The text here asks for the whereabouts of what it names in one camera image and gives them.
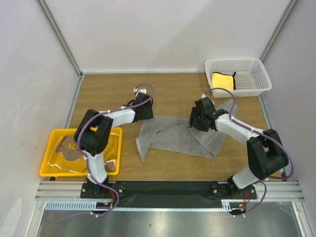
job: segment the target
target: wooden tabletop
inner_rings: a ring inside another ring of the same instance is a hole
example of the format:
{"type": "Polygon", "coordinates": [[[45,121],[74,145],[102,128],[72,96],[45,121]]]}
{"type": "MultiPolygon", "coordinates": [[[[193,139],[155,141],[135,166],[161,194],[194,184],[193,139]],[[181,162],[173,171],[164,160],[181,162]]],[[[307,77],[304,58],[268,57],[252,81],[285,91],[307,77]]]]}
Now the wooden tabletop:
{"type": "MultiPolygon", "coordinates": [[[[155,88],[154,115],[188,119],[194,101],[210,87],[205,73],[184,74],[88,74],[85,75],[71,128],[77,128],[88,109],[111,110],[134,98],[133,88],[141,83],[155,88]]],[[[213,98],[216,105],[227,98],[213,98]]],[[[236,117],[262,129],[266,123],[258,97],[237,98],[236,117]]],[[[120,170],[114,180],[227,180],[244,169],[247,162],[246,147],[227,136],[216,158],[204,158],[178,152],[150,148],[142,161],[135,138],[142,122],[125,124],[121,148],[120,170]]]]}

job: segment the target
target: white basket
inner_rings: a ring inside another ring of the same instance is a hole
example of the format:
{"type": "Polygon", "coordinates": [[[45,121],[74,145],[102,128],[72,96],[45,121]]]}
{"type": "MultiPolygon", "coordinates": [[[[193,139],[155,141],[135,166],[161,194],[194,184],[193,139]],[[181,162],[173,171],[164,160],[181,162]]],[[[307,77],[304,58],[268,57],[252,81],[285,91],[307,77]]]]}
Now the white basket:
{"type": "MultiPolygon", "coordinates": [[[[211,88],[214,72],[228,75],[236,72],[236,90],[231,91],[235,96],[257,96],[272,88],[265,66],[258,58],[208,59],[205,61],[205,71],[211,88]]],[[[215,98],[231,97],[229,93],[221,90],[214,90],[212,94],[215,98]]]]}

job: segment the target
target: yellow bin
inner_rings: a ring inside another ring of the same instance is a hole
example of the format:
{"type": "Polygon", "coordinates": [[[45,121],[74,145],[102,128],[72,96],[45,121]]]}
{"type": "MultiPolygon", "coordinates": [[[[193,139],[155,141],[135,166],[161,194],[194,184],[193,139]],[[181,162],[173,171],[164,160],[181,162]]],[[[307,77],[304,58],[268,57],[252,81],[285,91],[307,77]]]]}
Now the yellow bin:
{"type": "MultiPolygon", "coordinates": [[[[86,163],[83,159],[78,159],[76,161],[67,161],[63,159],[62,153],[56,153],[55,149],[57,145],[60,143],[62,138],[67,135],[74,135],[76,132],[76,128],[70,128],[70,129],[55,129],[50,134],[47,148],[44,154],[44,159],[41,164],[39,174],[43,177],[60,177],[60,176],[87,176],[87,170],[86,170],[86,163]],[[75,167],[76,170],[80,170],[80,172],[70,172],[63,169],[60,169],[57,166],[52,166],[50,163],[50,160],[54,157],[56,163],[61,162],[63,167],[75,167]]],[[[108,175],[117,175],[119,173],[119,161],[120,161],[120,149],[121,149],[121,143],[122,143],[122,129],[120,127],[114,127],[111,129],[111,135],[109,138],[109,142],[111,141],[111,136],[116,135],[118,137],[117,142],[117,150],[116,149],[109,149],[107,146],[105,151],[103,152],[104,160],[107,160],[107,156],[116,156],[117,162],[116,162],[116,170],[114,172],[107,172],[108,175]]]]}

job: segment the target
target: white wall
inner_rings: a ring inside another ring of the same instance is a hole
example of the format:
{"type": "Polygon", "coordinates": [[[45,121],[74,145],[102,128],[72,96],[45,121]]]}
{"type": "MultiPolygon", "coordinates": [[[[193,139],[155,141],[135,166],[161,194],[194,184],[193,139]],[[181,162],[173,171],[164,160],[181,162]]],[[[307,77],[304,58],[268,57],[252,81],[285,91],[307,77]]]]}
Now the white wall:
{"type": "Polygon", "coordinates": [[[47,0],[84,72],[204,70],[260,57],[289,0],[47,0]]]}
{"type": "Polygon", "coordinates": [[[0,236],[21,198],[21,237],[48,137],[65,126],[78,77],[35,0],[0,1],[0,31],[0,236]]]}
{"type": "Polygon", "coordinates": [[[264,94],[275,129],[293,154],[316,224],[316,1],[300,1],[265,66],[272,90],[264,94]]]}

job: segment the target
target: gray floor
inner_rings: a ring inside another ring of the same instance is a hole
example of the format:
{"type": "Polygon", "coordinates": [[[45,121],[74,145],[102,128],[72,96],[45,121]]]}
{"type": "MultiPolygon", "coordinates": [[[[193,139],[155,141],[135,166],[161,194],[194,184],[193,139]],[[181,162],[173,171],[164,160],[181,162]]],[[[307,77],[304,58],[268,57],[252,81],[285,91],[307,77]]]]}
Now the gray floor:
{"type": "Polygon", "coordinates": [[[290,202],[265,202],[243,217],[227,212],[113,211],[104,217],[45,211],[38,237],[300,237],[290,202]]]}

